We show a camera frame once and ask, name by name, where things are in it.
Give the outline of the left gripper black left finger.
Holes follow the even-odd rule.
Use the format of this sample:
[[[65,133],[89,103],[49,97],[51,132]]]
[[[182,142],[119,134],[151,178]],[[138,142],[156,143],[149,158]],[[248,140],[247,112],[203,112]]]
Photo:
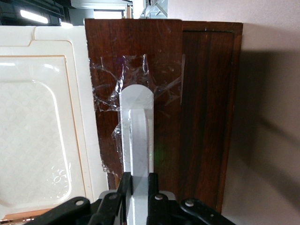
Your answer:
[[[121,225],[125,221],[126,198],[132,194],[132,176],[123,173],[116,191],[91,203],[85,197],[71,200],[27,222],[28,225]]]

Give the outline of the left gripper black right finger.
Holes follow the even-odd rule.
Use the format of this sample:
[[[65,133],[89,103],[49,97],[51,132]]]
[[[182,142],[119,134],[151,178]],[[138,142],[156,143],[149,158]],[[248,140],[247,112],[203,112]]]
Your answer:
[[[148,225],[234,225],[198,199],[170,200],[159,192],[157,173],[149,174],[148,186]]]

